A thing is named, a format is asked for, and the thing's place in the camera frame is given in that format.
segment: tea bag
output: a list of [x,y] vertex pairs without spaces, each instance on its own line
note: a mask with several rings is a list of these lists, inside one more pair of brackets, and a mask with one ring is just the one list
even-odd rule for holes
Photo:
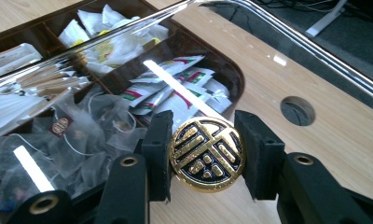
[[82,179],[81,172],[75,173],[72,176],[72,178],[75,180],[75,182],[67,188],[67,193],[70,195],[72,199],[74,199],[75,197],[78,197],[79,195],[83,194],[89,189],[85,185],[84,180]]
[[87,189],[102,184],[109,175],[112,160],[105,152],[89,157],[81,165],[81,175]]
[[160,41],[165,40],[169,37],[169,29],[159,24],[147,27],[137,33],[140,45],[144,46],[150,41],[154,41],[154,44],[158,44]]
[[33,118],[32,133],[48,133],[53,124],[53,117]]
[[112,152],[113,158],[124,152],[133,152],[138,140],[146,133],[146,128],[136,128],[136,120],[128,108],[127,102],[116,102],[114,108],[99,120],[106,144],[116,150]]
[[[183,77],[177,77],[176,80],[182,83],[185,79]],[[164,102],[173,92],[174,92],[174,89],[172,86],[167,86],[163,88],[161,91],[143,100],[136,107],[131,107],[132,114],[147,115],[151,113],[158,105]]]
[[19,163],[8,169],[2,178],[0,210],[12,210],[39,192],[66,189],[67,181],[59,177],[50,160],[41,152],[30,154],[23,150],[22,147],[14,150]]
[[124,101],[122,97],[112,94],[103,94],[100,85],[94,86],[78,107],[88,112],[93,120],[98,120],[107,111],[115,106],[116,102]]
[[72,96],[53,106],[52,132],[58,136],[49,149],[50,157],[64,178],[76,172],[88,156],[104,150],[104,132],[90,114],[78,108]]
[[39,151],[48,157],[48,146],[52,139],[52,135],[49,133],[12,133],[9,136],[1,136],[0,179],[3,178],[7,170],[19,164],[14,154],[17,147],[25,147],[30,154]]
[[143,100],[166,88],[166,83],[135,83],[120,94],[122,98],[129,101],[131,107],[136,107]]

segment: tea bag string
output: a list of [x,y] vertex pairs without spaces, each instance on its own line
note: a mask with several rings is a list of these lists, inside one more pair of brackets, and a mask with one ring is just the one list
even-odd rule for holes
[[[54,108],[54,107],[52,107],[54,110],[55,110],[55,119],[59,119],[59,117],[58,117],[58,114],[56,113],[56,108]],[[87,154],[87,153],[82,153],[82,152],[80,152],[80,151],[78,151],[78,150],[76,150],[74,147],[73,147],[73,145],[71,145],[71,143],[68,141],[68,139],[67,139],[67,134],[66,133],[64,133],[63,134],[63,137],[64,137],[64,141],[65,141],[65,143],[74,151],[74,152],[76,152],[77,154],[79,154],[79,155],[81,155],[81,156],[93,156],[94,154],[92,154],[92,153],[90,153],[90,154]]]
[[43,153],[44,154],[44,156],[48,159],[48,160],[52,160],[52,158],[50,158],[49,156],[48,156],[48,154],[47,153],[44,153],[43,151],[41,151],[41,150],[39,150],[38,148],[36,148],[36,147],[34,147],[31,143],[29,143],[24,137],[22,137],[20,134],[18,134],[18,133],[12,133],[12,134],[10,134],[9,136],[18,136],[24,143],[26,143],[29,147],[31,147],[32,149],[34,149],[34,150],[36,150],[36,151],[39,151],[39,152],[41,152],[41,153]]
[[88,112],[89,112],[89,114],[91,114],[91,107],[90,107],[90,104],[91,104],[91,101],[93,100],[93,97],[98,96],[98,95],[101,95],[101,94],[103,94],[102,91],[93,94],[93,95],[89,98],[89,100],[88,100]]

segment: coin emblem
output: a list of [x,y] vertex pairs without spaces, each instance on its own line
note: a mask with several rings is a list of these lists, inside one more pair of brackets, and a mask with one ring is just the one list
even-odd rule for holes
[[180,179],[203,192],[226,189],[242,173],[245,164],[239,134],[221,119],[189,119],[173,134],[169,150]]

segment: white tea bag packet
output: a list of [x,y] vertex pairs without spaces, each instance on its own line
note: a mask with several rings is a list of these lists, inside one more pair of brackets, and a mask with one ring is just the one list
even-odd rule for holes
[[126,19],[122,14],[114,11],[108,4],[103,8],[103,24],[111,27],[117,22]]
[[[187,56],[187,57],[177,57],[165,62],[158,64],[163,70],[165,70],[170,75],[174,76],[186,69],[190,66],[193,66],[195,63],[200,62],[204,56]],[[142,73],[135,79],[132,79],[132,83],[159,83],[163,81],[158,75],[153,73],[152,71],[148,70]]]
[[210,79],[203,85],[205,89],[210,91],[212,95],[222,96],[228,98],[230,96],[229,90],[222,83],[215,79]]
[[135,17],[131,17],[131,19],[123,19],[117,23],[115,23],[113,26],[111,26],[110,30],[115,30],[121,26],[124,26],[128,23],[131,23],[132,21],[137,21],[137,20],[140,20],[140,17],[138,16],[135,16]]
[[144,52],[138,38],[130,34],[117,36],[111,40],[110,45],[113,46],[112,51],[101,58],[104,60],[103,64],[112,67],[118,67]]
[[181,74],[187,82],[201,87],[213,77],[214,71],[206,68],[190,67]]
[[18,120],[29,117],[31,111],[46,102],[37,96],[0,95],[0,135],[18,127]]
[[41,54],[32,45],[26,43],[1,52],[0,76],[41,59]]
[[144,99],[166,87],[165,83],[136,83],[120,94],[123,99],[130,101],[130,106],[135,107]]
[[[185,79],[183,77],[177,77],[176,80],[182,83]],[[151,113],[158,105],[163,103],[169,96],[174,92],[172,86],[167,86],[161,91],[149,96],[143,100],[136,107],[131,108],[131,112],[134,115],[147,115]]]
[[79,10],[77,12],[78,17],[81,19],[82,24],[84,24],[87,33],[90,37],[95,37],[103,30],[108,30],[111,26],[103,24],[102,13],[94,13]]
[[70,21],[65,27],[59,39],[67,48],[88,41],[90,38],[76,20]]
[[[202,87],[193,85],[191,83],[184,83],[183,86],[191,91],[194,95],[199,97],[206,103],[210,94]],[[175,91],[166,101],[154,109],[154,114],[158,114],[165,110],[172,110],[173,112],[173,133],[175,130],[184,123],[187,119],[193,118],[199,111],[197,107],[191,104],[187,98]]]

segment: white paper packet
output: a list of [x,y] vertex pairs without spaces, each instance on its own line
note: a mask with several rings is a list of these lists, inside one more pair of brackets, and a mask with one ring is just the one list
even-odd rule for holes
[[[177,81],[182,83],[184,81],[183,77],[177,78]],[[164,102],[172,93],[174,92],[173,87],[167,86],[161,91],[151,95],[150,97],[143,100],[135,108],[131,108],[131,112],[134,115],[146,115],[152,112],[158,105]]]
[[36,96],[2,96],[4,95],[0,95],[0,104],[7,105],[7,108],[0,110],[0,135],[16,128],[19,120],[29,118],[31,111],[47,103],[44,98]]
[[[175,74],[188,69],[190,66],[193,66],[195,63],[200,62],[203,58],[204,56],[202,55],[177,57],[169,61],[160,63],[159,66],[167,73],[174,76]],[[133,83],[159,83],[161,81],[163,80],[152,71],[144,72],[137,78],[131,80],[131,82]]]
[[135,35],[138,36],[139,43],[142,46],[152,40],[155,40],[155,43],[157,44],[169,37],[169,29],[156,24],[136,33]]
[[107,26],[113,26],[117,22],[126,19],[122,14],[114,11],[108,4],[105,4],[103,8],[103,20],[102,23]]
[[144,99],[165,87],[165,83],[136,83],[130,86],[128,89],[126,89],[122,94],[120,94],[120,96],[130,101],[130,106],[135,107],[138,104],[140,104]]
[[[199,97],[204,103],[206,103],[210,98],[209,93],[207,93],[202,87],[193,85],[191,83],[184,83],[183,86],[191,91],[194,95]],[[173,133],[182,123],[184,123],[187,119],[193,118],[199,111],[197,107],[188,101],[188,99],[176,91],[166,101],[154,109],[154,114],[158,114],[166,110],[172,110],[173,112]]]
[[204,84],[203,87],[210,91],[212,95],[222,96],[226,98],[229,98],[230,96],[229,90],[222,83],[213,78],[207,81],[207,83]]
[[94,13],[79,10],[77,12],[78,17],[81,19],[82,24],[84,24],[87,33],[90,37],[95,37],[103,30],[108,30],[110,26],[103,24],[102,13]]
[[88,41],[90,38],[78,22],[72,20],[59,35],[59,39],[67,48],[71,48],[76,44]]
[[20,44],[0,53],[0,76],[41,59],[41,54],[32,45]]
[[112,39],[109,43],[111,51],[105,53],[103,64],[118,67],[144,52],[135,35],[124,34]]
[[214,71],[206,68],[190,67],[186,71],[182,72],[182,76],[187,82],[202,87],[212,77]]
[[138,16],[135,16],[135,17],[131,17],[130,19],[123,19],[117,23],[115,23],[113,26],[111,26],[110,30],[115,30],[121,26],[124,26],[128,23],[131,23],[132,21],[137,21],[137,20],[140,20],[140,17]]
[[206,104],[219,114],[222,114],[232,105],[232,102],[227,97],[211,95]]

